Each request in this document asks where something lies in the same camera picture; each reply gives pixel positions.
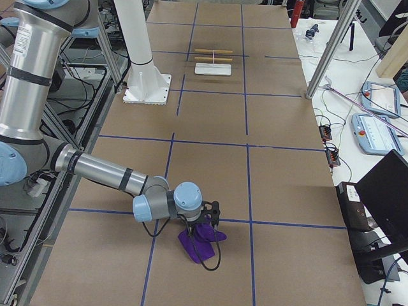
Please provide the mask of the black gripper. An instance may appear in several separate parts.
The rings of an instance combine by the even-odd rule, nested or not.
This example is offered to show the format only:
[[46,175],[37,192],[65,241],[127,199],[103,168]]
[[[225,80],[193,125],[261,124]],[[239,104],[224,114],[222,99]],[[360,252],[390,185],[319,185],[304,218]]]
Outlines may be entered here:
[[218,227],[220,217],[220,206],[218,201],[204,201],[201,204],[200,216],[194,220],[195,224],[211,224]]

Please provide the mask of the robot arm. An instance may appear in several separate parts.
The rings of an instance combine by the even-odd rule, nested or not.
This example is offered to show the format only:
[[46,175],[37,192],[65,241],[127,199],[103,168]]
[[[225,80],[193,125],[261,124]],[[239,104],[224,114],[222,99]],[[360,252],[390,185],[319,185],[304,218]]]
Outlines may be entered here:
[[99,36],[99,3],[15,1],[13,9],[12,22],[1,21],[1,29],[15,35],[1,98],[1,185],[65,172],[130,195],[138,222],[180,219],[188,236],[215,233],[219,204],[205,201],[196,184],[183,182],[171,189],[164,177],[80,149],[101,101],[99,85],[74,74],[78,86],[58,96],[53,80],[66,40]]

